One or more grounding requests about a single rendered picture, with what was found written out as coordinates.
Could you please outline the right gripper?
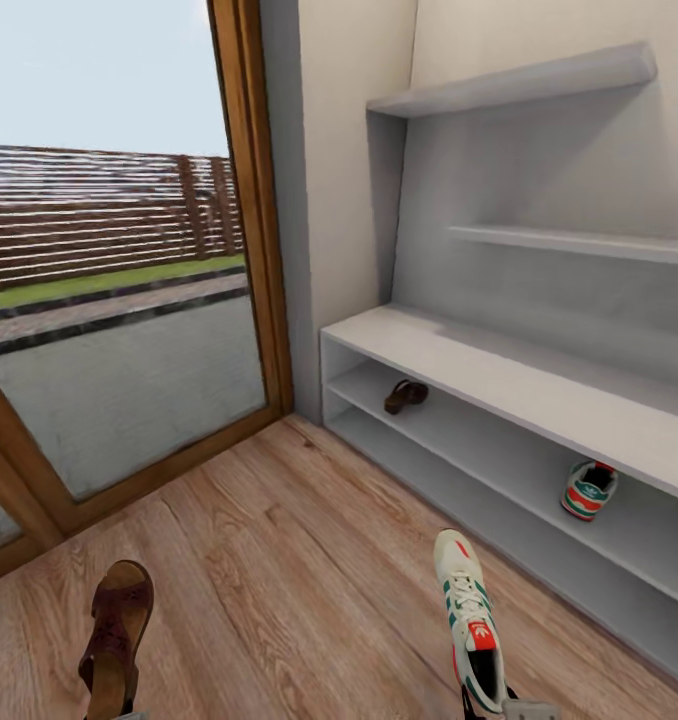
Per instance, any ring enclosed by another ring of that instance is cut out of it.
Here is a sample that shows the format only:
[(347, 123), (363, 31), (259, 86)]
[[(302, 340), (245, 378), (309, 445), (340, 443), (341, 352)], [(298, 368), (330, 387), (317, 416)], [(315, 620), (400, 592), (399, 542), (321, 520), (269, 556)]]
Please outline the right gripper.
[[(507, 688), (507, 692), (508, 692), (510, 698), (513, 698), (513, 699), (518, 698), (518, 696), (515, 694), (514, 690), (511, 687)], [(470, 698), (468, 696), (465, 696), (465, 706), (466, 706), (466, 708), (464, 709), (465, 720), (481, 720), (482, 719), (480, 716), (477, 716), (474, 713), (472, 704), (470, 703)]]

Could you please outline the gym shoe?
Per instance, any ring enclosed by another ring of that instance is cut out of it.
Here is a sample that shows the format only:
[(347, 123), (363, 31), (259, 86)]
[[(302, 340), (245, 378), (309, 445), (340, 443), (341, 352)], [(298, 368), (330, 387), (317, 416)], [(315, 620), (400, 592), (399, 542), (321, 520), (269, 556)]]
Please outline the gym shoe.
[(584, 455), (570, 469), (560, 505), (573, 516), (592, 521), (616, 491), (618, 474), (617, 469)]
[(502, 651), (477, 555), (456, 529), (442, 529), (434, 543), (436, 574), (443, 586), (453, 637), (456, 677), (466, 696), (486, 712), (503, 714), (506, 699)]

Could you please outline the sandal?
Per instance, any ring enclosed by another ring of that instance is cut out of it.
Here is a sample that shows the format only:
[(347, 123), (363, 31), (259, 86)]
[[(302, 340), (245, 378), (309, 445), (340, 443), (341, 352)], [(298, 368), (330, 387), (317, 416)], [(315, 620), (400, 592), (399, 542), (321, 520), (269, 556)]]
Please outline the sandal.
[(121, 560), (107, 570), (93, 598), (93, 634), (77, 669), (91, 692), (85, 720), (121, 717), (135, 699), (135, 657), (153, 607), (153, 582), (140, 562)]
[(384, 411), (390, 415), (397, 415), (406, 404), (419, 405), (428, 396), (428, 386), (424, 383), (407, 382), (401, 386), (396, 385), (392, 395), (384, 403)]

